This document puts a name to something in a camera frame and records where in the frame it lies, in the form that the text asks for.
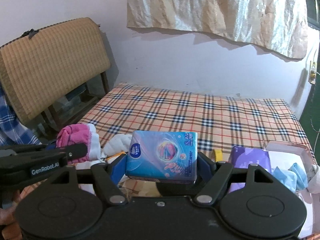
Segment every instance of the metal rivet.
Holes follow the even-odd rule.
[[[157,202],[158,207],[164,207],[165,203],[163,201]]]
[[[109,198],[110,202],[113,204],[121,204],[125,201],[125,197],[120,196],[120,195],[114,195]]]
[[[197,201],[201,204],[209,204],[210,202],[212,202],[212,197],[208,195],[200,195],[197,197]]]

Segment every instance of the pink and white cloth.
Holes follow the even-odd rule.
[[[64,147],[76,143],[84,143],[87,146],[87,155],[83,158],[72,160],[68,164],[100,160],[100,140],[93,124],[78,123],[66,126],[58,134],[56,146]]]

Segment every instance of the blue plaid shirt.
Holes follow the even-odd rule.
[[[8,105],[0,84],[0,145],[41,144],[30,129],[20,123],[14,110]]]

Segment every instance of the plaid tablecloth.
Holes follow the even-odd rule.
[[[227,158],[233,146],[263,147],[271,139],[309,146],[281,99],[235,99],[121,83],[81,122],[95,125],[101,146],[117,133],[135,130],[197,132],[198,150],[208,157],[213,149],[222,149]]]

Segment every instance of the light blue face mask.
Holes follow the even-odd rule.
[[[308,178],[306,172],[297,164],[294,163],[289,171],[293,171],[297,175],[296,190],[303,190],[308,187]]]
[[[272,175],[283,185],[285,185],[291,192],[294,193],[296,191],[297,175],[293,171],[281,170],[276,167]]]

